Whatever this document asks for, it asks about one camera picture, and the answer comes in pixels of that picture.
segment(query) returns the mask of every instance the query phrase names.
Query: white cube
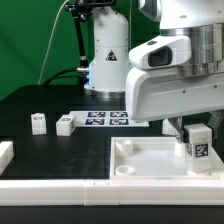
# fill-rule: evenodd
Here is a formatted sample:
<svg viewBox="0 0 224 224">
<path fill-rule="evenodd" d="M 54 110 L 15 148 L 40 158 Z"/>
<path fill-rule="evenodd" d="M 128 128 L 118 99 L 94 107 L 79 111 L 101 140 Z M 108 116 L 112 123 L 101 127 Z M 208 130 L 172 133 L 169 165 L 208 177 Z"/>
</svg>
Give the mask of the white cube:
<svg viewBox="0 0 224 224">
<path fill-rule="evenodd" d="M 58 136 L 70 136 L 76 127 L 75 115 L 63 115 L 56 123 Z"/>
<path fill-rule="evenodd" d="M 13 143 L 1 142 L 0 144 L 0 175 L 8 166 L 12 158 L 14 157 Z"/>
<path fill-rule="evenodd" d="M 33 135 L 47 134 L 45 115 L 41 113 L 31 114 Z"/>
</svg>

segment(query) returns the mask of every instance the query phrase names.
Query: green backdrop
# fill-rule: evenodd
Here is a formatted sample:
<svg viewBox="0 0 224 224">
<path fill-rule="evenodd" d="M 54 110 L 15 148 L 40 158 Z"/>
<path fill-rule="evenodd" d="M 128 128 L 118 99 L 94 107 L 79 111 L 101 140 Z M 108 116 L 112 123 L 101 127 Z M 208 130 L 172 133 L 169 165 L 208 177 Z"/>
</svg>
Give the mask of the green backdrop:
<svg viewBox="0 0 224 224">
<path fill-rule="evenodd" d="M 0 99 L 24 85 L 36 85 L 56 14 L 63 0 L 1 1 L 0 3 Z M 158 23 L 138 10 L 138 0 L 118 0 L 114 7 L 129 20 L 132 2 L 131 46 L 158 35 Z M 82 24 L 86 52 L 93 58 L 92 21 Z M 64 10 L 52 42 L 43 81 L 63 69 L 76 67 L 79 55 L 73 19 Z M 55 81 L 66 84 L 68 81 Z"/>
</svg>

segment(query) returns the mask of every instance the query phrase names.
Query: white platform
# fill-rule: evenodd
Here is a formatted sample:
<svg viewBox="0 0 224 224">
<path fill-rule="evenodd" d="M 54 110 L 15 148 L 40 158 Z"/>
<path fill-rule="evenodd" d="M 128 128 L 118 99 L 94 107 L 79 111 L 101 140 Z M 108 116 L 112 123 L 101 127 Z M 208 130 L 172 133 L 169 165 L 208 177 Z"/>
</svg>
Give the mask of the white platform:
<svg viewBox="0 0 224 224">
<path fill-rule="evenodd" d="M 120 140 L 133 142 L 131 156 L 116 156 Z M 0 205 L 224 205 L 224 165 L 217 154 L 210 176 L 187 176 L 174 145 L 170 137 L 112 138 L 109 180 L 0 181 Z M 135 175 L 116 175 L 120 165 L 134 166 Z"/>
</svg>

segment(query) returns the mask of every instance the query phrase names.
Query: black cable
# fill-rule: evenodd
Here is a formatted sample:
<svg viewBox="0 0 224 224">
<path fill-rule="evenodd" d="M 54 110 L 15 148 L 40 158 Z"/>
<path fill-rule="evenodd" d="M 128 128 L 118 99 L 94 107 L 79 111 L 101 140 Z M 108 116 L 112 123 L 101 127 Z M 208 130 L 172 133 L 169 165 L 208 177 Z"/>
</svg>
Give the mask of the black cable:
<svg viewBox="0 0 224 224">
<path fill-rule="evenodd" d="M 76 71 L 77 71 L 76 68 L 70 68 L 70 69 L 60 71 L 60 72 L 56 73 L 55 75 L 53 75 L 50 79 L 47 79 L 42 85 L 48 86 L 49 83 L 51 83 L 54 79 L 59 78 L 59 76 L 64 75 L 66 73 L 70 73 L 70 72 L 76 72 Z"/>
</svg>

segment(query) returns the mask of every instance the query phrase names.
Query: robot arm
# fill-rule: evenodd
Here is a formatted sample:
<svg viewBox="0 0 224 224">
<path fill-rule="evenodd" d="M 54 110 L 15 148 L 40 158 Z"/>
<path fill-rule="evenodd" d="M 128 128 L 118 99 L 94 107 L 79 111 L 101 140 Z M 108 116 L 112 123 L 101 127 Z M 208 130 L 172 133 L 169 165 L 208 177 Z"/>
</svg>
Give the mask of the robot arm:
<svg viewBox="0 0 224 224">
<path fill-rule="evenodd" d="M 160 0 L 140 0 L 139 10 L 153 21 L 159 22 L 161 19 Z"/>
<path fill-rule="evenodd" d="M 150 18 L 148 7 L 155 2 L 140 0 Z M 224 109 L 224 2 L 160 4 L 161 35 L 129 53 L 134 65 L 126 82 L 129 116 L 153 121 Z"/>
</svg>

